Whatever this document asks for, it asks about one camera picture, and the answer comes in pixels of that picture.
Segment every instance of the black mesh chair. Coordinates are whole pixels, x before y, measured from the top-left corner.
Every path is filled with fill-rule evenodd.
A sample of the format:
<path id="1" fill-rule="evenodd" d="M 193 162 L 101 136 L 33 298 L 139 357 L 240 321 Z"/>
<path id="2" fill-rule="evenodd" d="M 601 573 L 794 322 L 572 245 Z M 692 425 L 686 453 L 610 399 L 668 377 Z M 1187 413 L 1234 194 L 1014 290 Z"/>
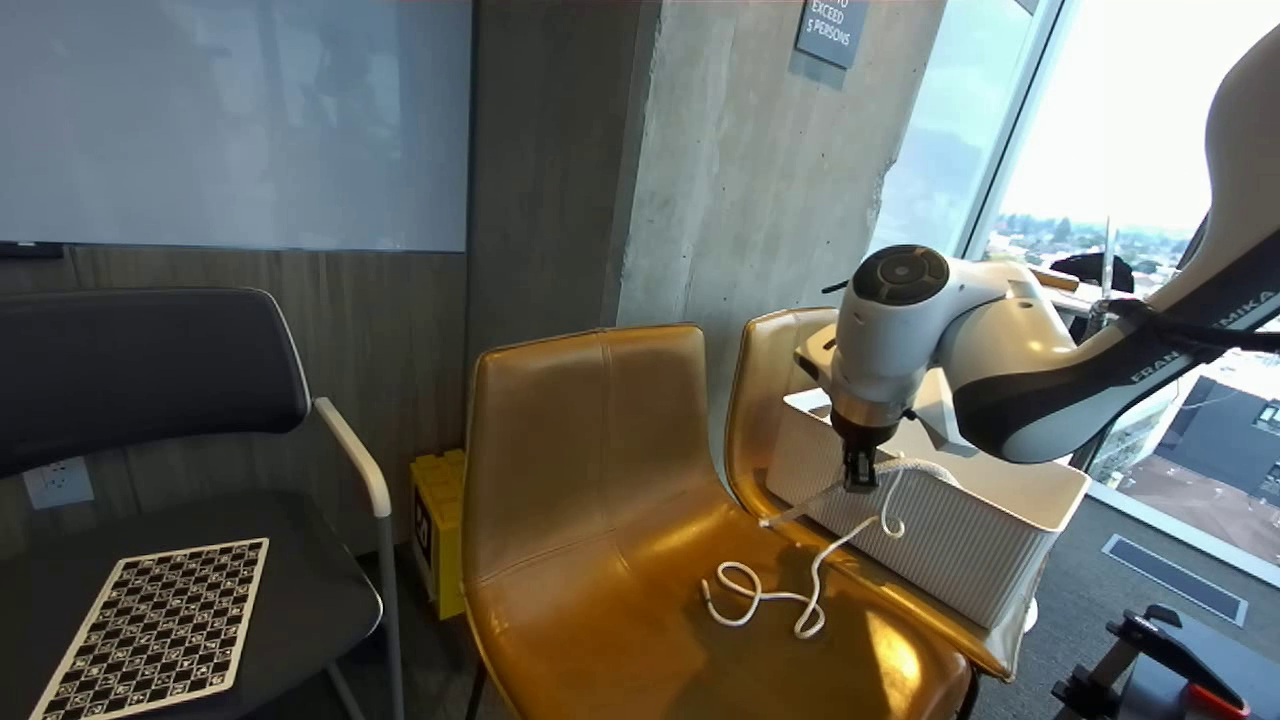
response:
<path id="1" fill-rule="evenodd" d="M 356 486 L 356 494 L 363 500 L 356 508 L 362 516 L 369 508 L 382 550 L 382 585 L 372 585 L 310 490 L 282 490 L 287 483 L 272 483 L 269 490 L 269 481 L 243 481 L 230 494 L 166 512 L 115 512 L 130 519 L 105 519 L 86 533 L 46 533 L 0 559 L 0 714 L 33 714 L 39 708 L 86 617 L 101 609 L 95 596 L 122 556 L 230 540 L 269 540 L 235 678 L 160 711 L 250 714 L 310 674 L 328 672 L 348 711 L 362 714 L 338 659 L 384 626 L 389 702 L 382 708 L 405 714 L 392 494 L 334 399 L 313 399 L 287 321 L 272 295 L 243 289 L 12 295 L 0 298 L 0 339 L 0 481 L 69 455 L 122 455 L 122 449 L 178 435 L 305 435 L 298 429 L 318 414 L 354 459 L 354 466 L 318 477 L 362 477 L 363 490 Z M 170 626 L 178 636 L 201 631 L 193 626 L 197 620 L 160 617 L 160 625 L 182 625 Z M 139 620 L 135 631 L 157 638 L 160 626 Z"/>

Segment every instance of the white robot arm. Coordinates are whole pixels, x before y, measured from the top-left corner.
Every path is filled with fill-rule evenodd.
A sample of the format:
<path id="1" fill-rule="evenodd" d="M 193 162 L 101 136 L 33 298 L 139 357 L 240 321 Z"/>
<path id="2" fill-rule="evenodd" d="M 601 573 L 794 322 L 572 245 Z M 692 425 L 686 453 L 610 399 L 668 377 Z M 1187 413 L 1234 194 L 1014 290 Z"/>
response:
<path id="1" fill-rule="evenodd" d="M 1041 465 L 1067 455 L 1193 364 L 1246 343 L 1280 312 L 1280 28 L 1223 77 L 1210 111 L 1214 210 L 1196 255 L 1144 303 L 1073 343 L 1027 267 L 950 259 L 922 245 L 872 251 L 850 284 L 837 334 L 801 364 L 833 396 L 850 483 L 918 384 L 940 368 L 969 445 Z"/>

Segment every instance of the cable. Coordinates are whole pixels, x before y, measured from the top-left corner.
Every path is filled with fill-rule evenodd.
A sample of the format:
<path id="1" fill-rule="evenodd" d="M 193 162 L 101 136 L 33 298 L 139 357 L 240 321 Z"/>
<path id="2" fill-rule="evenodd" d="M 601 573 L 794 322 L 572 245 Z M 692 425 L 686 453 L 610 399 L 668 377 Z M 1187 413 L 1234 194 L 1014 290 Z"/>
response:
<path id="1" fill-rule="evenodd" d="M 821 596 L 823 596 L 823 577 L 821 577 L 821 566 L 823 566 L 823 559 L 828 559 L 837 546 L 851 543 L 870 525 L 882 525 L 882 533 L 883 533 L 890 540 L 903 540 L 903 535 L 909 535 L 909 525 L 903 525 L 903 519 L 898 519 L 898 525 L 890 519 L 898 483 L 909 477 L 909 466 L 940 470 L 938 465 L 900 465 L 898 477 L 890 481 L 890 490 L 883 490 L 882 512 L 858 519 L 845 535 L 837 535 L 833 543 L 823 543 L 823 546 L 814 556 L 814 562 L 810 562 L 810 596 L 801 596 L 801 593 L 769 593 L 766 581 L 762 581 L 762 573 L 754 573 L 743 559 L 721 559 L 721 562 L 716 562 L 716 581 L 721 581 L 727 593 L 743 596 L 749 609 L 743 609 L 742 617 L 726 617 L 726 610 L 716 609 L 716 598 L 714 598 L 714 581 L 701 581 L 709 617 L 714 617 L 716 625 L 726 625 L 726 626 L 749 626 L 749 625 L 758 620 L 762 602 L 790 598 L 790 602 L 805 602 L 805 610 L 801 610 L 797 625 L 794 625 L 794 636 L 797 636 L 797 638 L 814 638 L 816 631 L 823 631 L 823 625 L 828 625 L 828 610 L 821 609 Z"/>

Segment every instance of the chair backrest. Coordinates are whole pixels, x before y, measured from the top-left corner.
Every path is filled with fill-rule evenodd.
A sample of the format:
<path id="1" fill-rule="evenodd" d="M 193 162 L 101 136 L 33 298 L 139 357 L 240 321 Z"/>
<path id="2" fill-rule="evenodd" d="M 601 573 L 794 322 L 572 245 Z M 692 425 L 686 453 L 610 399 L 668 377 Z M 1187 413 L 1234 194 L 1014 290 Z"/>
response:
<path id="1" fill-rule="evenodd" d="M 514 562 L 592 562 L 716 500 L 701 327 L 603 327 L 476 361 L 470 602 Z"/>
<path id="2" fill-rule="evenodd" d="M 133 289 L 0 298 L 0 477 L 101 449 L 287 431 L 310 409 L 269 290 Z"/>
<path id="3" fill-rule="evenodd" d="M 785 396 L 814 387 L 814 380 L 797 364 L 797 349 L 823 322 L 837 322 L 837 309 L 790 309 L 754 315 L 743 322 L 726 429 L 726 466 L 732 494 L 754 516 L 777 512 L 766 481 L 785 414 Z"/>

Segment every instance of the black strap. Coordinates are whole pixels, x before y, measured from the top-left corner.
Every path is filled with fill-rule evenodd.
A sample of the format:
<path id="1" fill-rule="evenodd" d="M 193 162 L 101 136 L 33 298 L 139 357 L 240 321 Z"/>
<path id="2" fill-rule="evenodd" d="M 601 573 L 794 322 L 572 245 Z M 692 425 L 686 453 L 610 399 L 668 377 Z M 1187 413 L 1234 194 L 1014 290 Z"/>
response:
<path id="1" fill-rule="evenodd" d="M 1219 357 L 1223 349 L 1280 353 L 1280 332 L 1234 332 L 1234 327 L 1210 327 L 1210 322 L 1172 322 L 1142 298 L 1107 298 L 1107 312 L 1152 327 L 1161 339 L 1167 339 L 1172 349 L 1193 353 L 1193 357 Z"/>

